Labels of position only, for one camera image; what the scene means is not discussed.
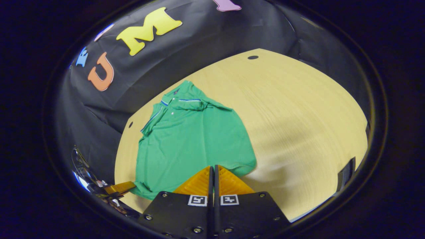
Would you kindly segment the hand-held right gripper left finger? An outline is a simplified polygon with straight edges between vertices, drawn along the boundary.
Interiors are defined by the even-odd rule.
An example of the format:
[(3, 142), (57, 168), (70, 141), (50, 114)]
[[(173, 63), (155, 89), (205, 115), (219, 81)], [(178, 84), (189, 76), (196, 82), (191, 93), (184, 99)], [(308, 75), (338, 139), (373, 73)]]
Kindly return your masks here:
[(174, 192), (162, 191), (138, 219), (143, 227), (172, 239), (208, 239), (213, 226), (213, 167), (208, 166)]

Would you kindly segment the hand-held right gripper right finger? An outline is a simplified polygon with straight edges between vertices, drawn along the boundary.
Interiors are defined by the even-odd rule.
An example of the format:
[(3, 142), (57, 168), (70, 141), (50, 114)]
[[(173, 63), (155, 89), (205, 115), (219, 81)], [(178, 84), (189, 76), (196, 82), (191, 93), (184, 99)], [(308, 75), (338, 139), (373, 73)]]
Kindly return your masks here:
[(214, 237), (268, 239), (291, 222), (268, 192), (255, 192), (221, 165), (214, 167)]

